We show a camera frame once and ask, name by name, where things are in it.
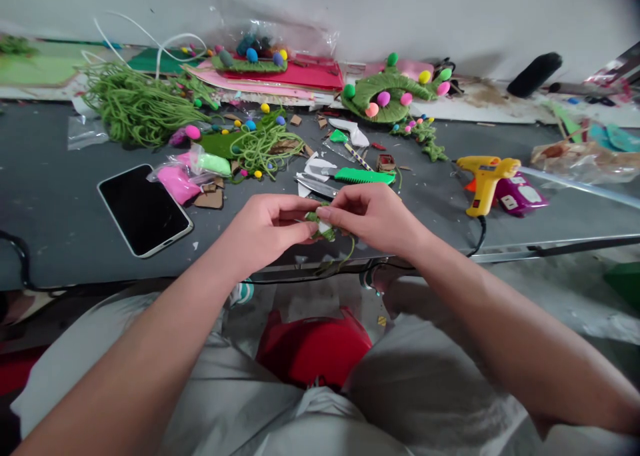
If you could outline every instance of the red paper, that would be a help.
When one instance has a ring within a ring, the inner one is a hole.
[[[344,88],[345,83],[342,78],[342,71],[340,71],[338,63],[333,59],[298,55],[296,60],[306,63],[307,66],[298,66],[289,60],[287,70],[284,73],[233,73],[225,71],[223,74],[228,79],[292,85],[321,89],[323,91],[342,91],[342,88]]]

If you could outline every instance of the gray table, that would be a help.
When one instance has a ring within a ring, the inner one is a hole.
[[[31,252],[32,278],[40,286],[123,281],[176,276],[184,271],[216,240],[247,198],[255,193],[296,193],[293,180],[305,160],[292,158],[288,172],[276,182],[245,181],[228,185],[222,211],[190,207],[187,212],[195,229],[180,241],[149,259],[133,257],[111,220],[96,184],[142,163],[155,165],[170,153],[148,149],[126,151],[106,143],[67,151],[67,118],[74,114],[68,105],[28,104],[3,106],[0,116],[0,229],[22,237]],[[557,141],[555,127],[499,125],[483,127],[473,123],[436,122],[438,143],[455,159],[466,155],[496,155],[520,158],[528,163],[531,148]],[[412,140],[378,133],[364,127],[372,142],[385,145],[399,165],[413,168],[403,172],[400,196],[430,230],[461,251],[468,251],[478,239],[480,225],[465,214],[471,194],[463,190],[466,179],[451,177],[450,163],[431,163]],[[314,149],[322,150],[320,131],[311,116],[294,130]],[[371,149],[368,162],[375,164]],[[327,151],[325,159],[349,165]],[[640,179],[612,189],[640,197]],[[544,243],[610,240],[640,236],[640,213],[624,205],[580,191],[543,191],[548,208],[518,219],[499,209],[488,218],[486,249],[524,247]],[[318,265],[339,259],[351,241],[339,238],[314,245],[294,247],[274,267],[300,262]],[[382,256],[358,245],[355,259]],[[19,287],[19,262],[8,243],[0,241],[0,289]]]

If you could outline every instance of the yellow glue gun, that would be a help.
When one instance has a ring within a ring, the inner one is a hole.
[[[489,214],[498,180],[514,177],[522,166],[519,159],[500,159],[496,156],[465,156],[455,163],[460,169],[472,172],[476,180],[473,203],[467,210],[471,217]]]

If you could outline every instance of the phone screen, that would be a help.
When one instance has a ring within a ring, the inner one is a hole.
[[[136,256],[170,244],[190,225],[162,183],[147,181],[150,172],[151,166],[138,166],[98,186]]]

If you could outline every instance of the yellow pom pom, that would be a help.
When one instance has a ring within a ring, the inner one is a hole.
[[[423,71],[422,73],[420,73],[420,76],[418,76],[418,82],[420,82],[420,84],[427,84],[430,78],[431,78],[431,72]]]

